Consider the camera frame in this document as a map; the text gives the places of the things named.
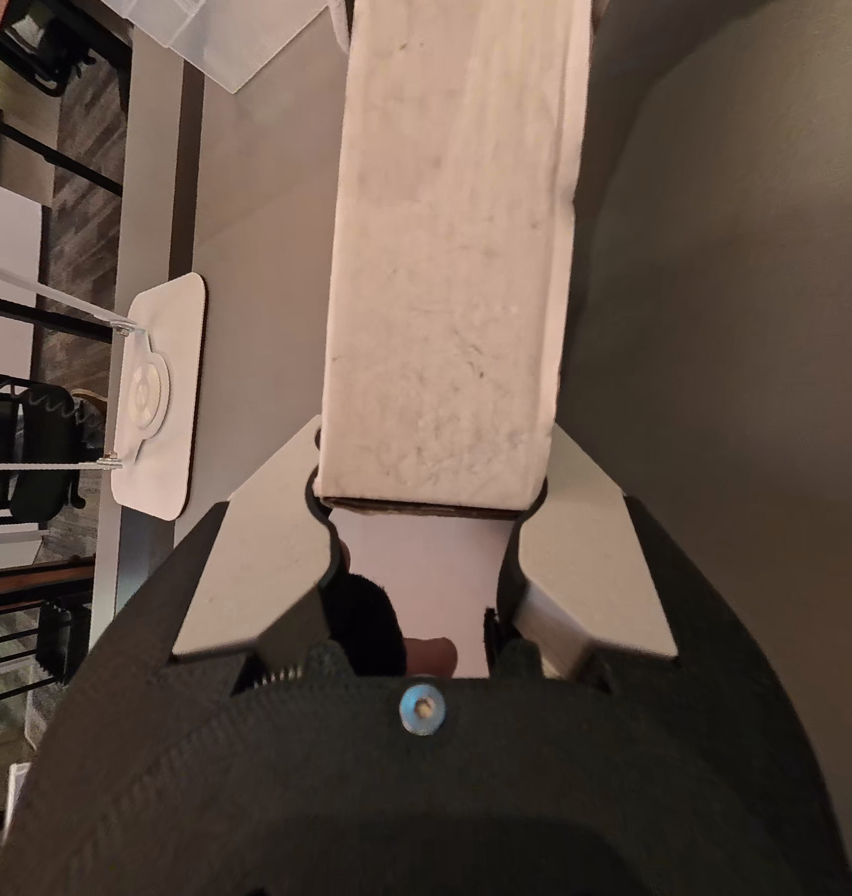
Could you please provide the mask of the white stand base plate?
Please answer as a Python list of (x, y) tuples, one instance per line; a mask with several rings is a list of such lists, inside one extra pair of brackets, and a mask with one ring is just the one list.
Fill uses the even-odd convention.
[(185, 509), (196, 431), (207, 289), (188, 273), (136, 296), (123, 339), (113, 498), (163, 521)]

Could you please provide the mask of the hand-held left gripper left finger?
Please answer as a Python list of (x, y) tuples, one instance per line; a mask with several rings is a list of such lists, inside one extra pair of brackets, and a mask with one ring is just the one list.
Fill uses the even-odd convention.
[(314, 416), (230, 496), (175, 659), (251, 652), (262, 662), (303, 662), (329, 637), (321, 592), (342, 551), (313, 494), (320, 428)]

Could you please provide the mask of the clear plastic bin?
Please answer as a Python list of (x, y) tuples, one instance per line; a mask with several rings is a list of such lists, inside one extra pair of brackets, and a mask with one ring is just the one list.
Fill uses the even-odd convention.
[(106, 5), (232, 94), (328, 8), (325, 1), (107, 1)]

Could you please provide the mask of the person's left hand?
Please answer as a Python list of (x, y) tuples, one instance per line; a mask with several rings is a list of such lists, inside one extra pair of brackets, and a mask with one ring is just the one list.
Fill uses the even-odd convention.
[(404, 638), (405, 676), (408, 678), (453, 678), (458, 665), (455, 644), (446, 637)]

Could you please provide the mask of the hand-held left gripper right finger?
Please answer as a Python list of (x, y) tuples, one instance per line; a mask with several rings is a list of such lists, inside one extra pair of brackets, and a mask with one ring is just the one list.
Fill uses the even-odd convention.
[(597, 651), (675, 659), (623, 491), (559, 425), (542, 424), (538, 444), (532, 502), (483, 511), (511, 523), (483, 623), (489, 672), (518, 640), (536, 647), (554, 678), (575, 678)]

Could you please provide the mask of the white cardboard box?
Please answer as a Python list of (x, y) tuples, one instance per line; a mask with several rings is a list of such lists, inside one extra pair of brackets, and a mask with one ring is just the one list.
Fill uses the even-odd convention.
[(316, 493), (526, 509), (556, 417), (594, 2), (355, 2)]

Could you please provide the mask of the clear acrylic rod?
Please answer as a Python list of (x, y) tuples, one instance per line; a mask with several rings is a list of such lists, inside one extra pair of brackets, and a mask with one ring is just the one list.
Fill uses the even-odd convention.
[(125, 466), (118, 457), (102, 457), (92, 462), (0, 462), (0, 472), (113, 471)]
[(28, 280), (15, 273), (6, 271), (6, 269), (1, 267), (0, 282), (12, 287), (32, 292), (41, 297), (57, 301), (64, 306), (68, 306), (69, 308), (76, 309), (84, 314), (91, 315), (95, 319), (105, 323), (106, 326), (117, 331), (120, 334), (144, 332), (144, 327), (127, 317), (117, 315), (104, 308), (96, 306), (93, 303), (85, 302), (82, 299), (70, 296), (62, 292), (61, 290), (57, 290), (36, 281)]

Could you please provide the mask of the brown wooden beam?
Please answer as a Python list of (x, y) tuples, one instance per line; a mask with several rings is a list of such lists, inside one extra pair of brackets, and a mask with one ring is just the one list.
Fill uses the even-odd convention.
[(0, 615), (31, 609), (45, 601), (88, 601), (92, 598), (95, 556), (73, 556), (66, 562), (0, 570)]

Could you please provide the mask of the white partition panel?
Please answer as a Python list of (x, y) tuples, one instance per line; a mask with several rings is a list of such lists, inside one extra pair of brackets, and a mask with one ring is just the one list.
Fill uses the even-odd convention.
[(43, 206), (0, 186), (0, 269), (39, 281)]

